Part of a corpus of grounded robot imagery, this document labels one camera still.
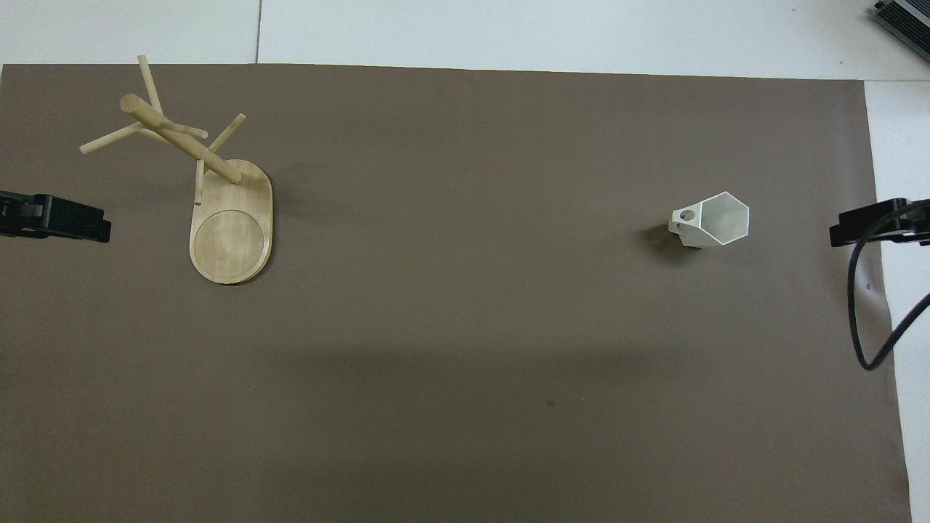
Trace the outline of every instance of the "wooden mug tree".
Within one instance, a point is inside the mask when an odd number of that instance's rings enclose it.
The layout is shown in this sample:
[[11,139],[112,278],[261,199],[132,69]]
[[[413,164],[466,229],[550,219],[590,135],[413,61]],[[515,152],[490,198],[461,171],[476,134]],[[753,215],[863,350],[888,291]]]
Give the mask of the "wooden mug tree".
[[245,282],[261,271],[272,252],[272,185],[268,175],[255,164],[223,160],[216,152],[246,116],[236,116],[213,143],[204,146],[197,139],[206,139],[206,131],[176,124],[165,117],[144,55],[139,56],[139,67],[151,105],[134,94],[125,95],[120,100],[120,109],[137,122],[79,149],[87,154],[139,133],[174,145],[195,159],[189,244],[193,266],[216,283]]

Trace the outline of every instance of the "black cable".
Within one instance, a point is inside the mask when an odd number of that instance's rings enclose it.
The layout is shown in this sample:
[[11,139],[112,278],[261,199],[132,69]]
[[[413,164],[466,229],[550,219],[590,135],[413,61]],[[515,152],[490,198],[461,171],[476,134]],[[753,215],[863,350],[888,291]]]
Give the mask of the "black cable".
[[885,340],[878,354],[876,354],[871,361],[866,361],[866,357],[862,354],[862,343],[859,341],[859,331],[856,322],[856,264],[859,261],[859,253],[862,252],[862,248],[872,240],[879,229],[885,227],[887,223],[898,216],[917,208],[930,208],[930,199],[918,200],[882,216],[862,233],[862,236],[858,239],[856,246],[853,248],[852,255],[849,257],[849,272],[846,274],[846,307],[849,312],[849,330],[853,336],[853,347],[856,348],[856,358],[859,360],[859,365],[865,370],[875,370],[882,365],[882,362],[891,354],[891,349],[895,347],[895,343],[897,343],[897,340],[904,334],[904,331],[910,327],[910,324],[914,323],[917,316],[921,315],[927,307],[930,307],[930,294],[927,294],[914,305],[914,308],[910,309],[910,312],[904,316],[901,323],[897,324],[897,327],[891,331],[891,336],[888,336],[888,339]]

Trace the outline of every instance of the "white hexagonal cup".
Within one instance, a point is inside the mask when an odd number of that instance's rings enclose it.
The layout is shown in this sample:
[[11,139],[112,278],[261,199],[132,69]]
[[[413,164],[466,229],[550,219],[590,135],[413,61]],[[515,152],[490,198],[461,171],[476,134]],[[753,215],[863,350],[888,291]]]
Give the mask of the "white hexagonal cup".
[[750,233],[750,208],[723,191],[695,205],[675,209],[669,231],[686,247],[720,247]]

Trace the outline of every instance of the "wooden base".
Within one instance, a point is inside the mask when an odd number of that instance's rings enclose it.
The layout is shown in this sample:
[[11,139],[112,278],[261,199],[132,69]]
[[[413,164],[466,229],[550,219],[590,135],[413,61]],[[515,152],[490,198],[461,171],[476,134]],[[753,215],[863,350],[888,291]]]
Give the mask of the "wooden base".
[[193,206],[191,261],[206,279],[224,285],[258,274],[272,253],[272,184],[245,160],[227,160],[242,173],[233,185],[212,170],[203,178],[201,205]]

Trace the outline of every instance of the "wooden dowel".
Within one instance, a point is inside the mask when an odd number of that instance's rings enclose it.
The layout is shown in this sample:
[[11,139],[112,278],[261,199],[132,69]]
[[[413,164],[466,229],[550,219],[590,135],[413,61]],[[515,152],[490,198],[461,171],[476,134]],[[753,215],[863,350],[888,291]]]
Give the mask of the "wooden dowel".
[[200,205],[201,196],[204,194],[204,160],[197,160],[197,175],[193,183],[193,204]]
[[206,134],[206,131],[204,131],[203,129],[198,129],[197,127],[191,127],[191,126],[183,126],[181,124],[176,124],[174,122],[162,122],[162,128],[177,131],[177,132],[182,132],[184,134],[193,136],[195,138],[206,139],[206,137],[209,136]]
[[165,140],[161,136],[158,136],[157,134],[155,134],[154,131],[150,131],[149,129],[144,128],[143,130],[139,131],[139,134],[141,136],[144,136],[145,138],[151,138],[152,140],[160,141],[162,143],[167,143],[168,145],[171,145],[170,141]]
[[164,114],[162,111],[162,102],[158,100],[158,91],[155,90],[155,81],[152,79],[152,71],[149,69],[149,61],[146,60],[145,55],[139,55],[139,67],[142,69],[142,81],[145,82],[145,90],[149,91],[149,100],[152,102],[152,107],[155,108],[155,111],[158,111],[159,114]]
[[133,133],[137,133],[143,130],[144,128],[145,126],[143,124],[136,122],[135,124],[130,124],[126,127],[115,130],[114,132],[106,136],[101,136],[97,138],[96,140],[89,141],[85,143],[84,145],[78,147],[78,149],[81,151],[81,154],[92,153],[94,151],[97,151],[100,147],[103,147],[104,145],[109,145],[113,143],[114,141],[121,140]]
[[119,101],[119,107],[124,113],[131,114],[133,118],[139,120],[145,127],[151,129],[165,140],[170,141],[193,159],[204,160],[204,164],[208,168],[211,168],[229,183],[236,184],[242,179],[242,174],[240,174],[239,171],[227,164],[216,154],[210,152],[203,143],[186,134],[162,128],[162,123],[169,120],[155,111],[151,105],[138,96],[134,94],[125,95]]
[[230,137],[230,135],[233,134],[233,131],[235,131],[237,127],[241,126],[244,121],[246,121],[246,116],[242,113],[239,113],[239,115],[236,116],[232,122],[226,126],[225,129],[223,129],[223,132],[221,132],[219,136],[213,140],[213,143],[211,143],[207,149],[209,149],[211,153],[215,153],[219,147]]

